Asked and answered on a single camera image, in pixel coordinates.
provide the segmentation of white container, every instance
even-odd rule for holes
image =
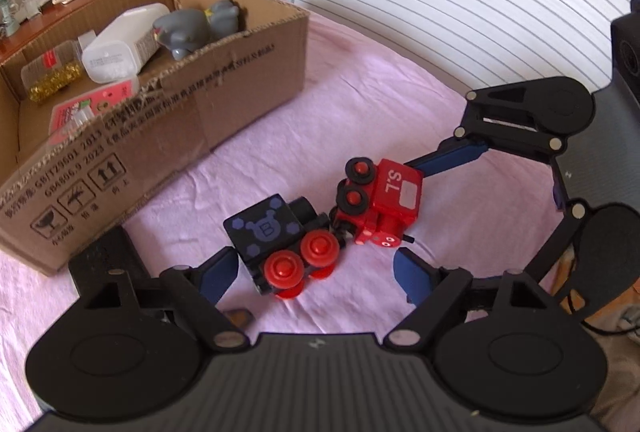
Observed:
[[[169,13],[162,3],[127,10],[108,25],[82,52],[89,78],[106,84],[137,75],[158,50],[153,24]]]

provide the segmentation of blue gripper pad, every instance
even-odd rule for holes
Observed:
[[[414,252],[402,247],[394,255],[394,278],[408,299],[420,305],[438,285],[440,274]]]
[[[193,272],[191,282],[213,305],[225,294],[238,276],[238,252],[224,247]]]
[[[470,163],[485,153],[489,147],[486,143],[475,143],[468,140],[455,142],[454,145],[438,148],[423,157],[407,162],[409,167],[413,167],[424,174],[425,177],[433,176],[460,165]]]

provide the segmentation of pink bedsheet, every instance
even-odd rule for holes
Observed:
[[[414,63],[313,15],[305,91],[185,171],[125,227],[152,274],[199,265],[228,244],[225,218],[276,192],[286,200],[305,195],[328,211],[350,157],[406,161],[431,152],[452,134],[464,103]],[[498,152],[430,177],[412,248],[434,265],[460,265],[480,277],[521,268],[558,224],[551,189],[545,166]],[[329,279],[287,302],[260,297],[241,268],[219,307],[248,307],[257,317],[253,336],[382,336],[413,308],[393,279],[392,257],[351,245]],[[40,413],[24,378],[25,356],[76,292],[68,272],[47,279],[5,255],[0,278],[0,431],[14,432]]]

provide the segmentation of gray elephant toy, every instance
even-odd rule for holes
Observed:
[[[238,32],[240,8],[232,0],[219,0],[211,8],[176,10],[154,22],[156,40],[183,59],[210,42]]]

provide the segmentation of mint green fan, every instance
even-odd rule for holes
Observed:
[[[2,15],[2,25],[4,32],[9,37],[18,31],[20,23],[15,20],[11,12],[12,0],[0,0],[0,14]]]

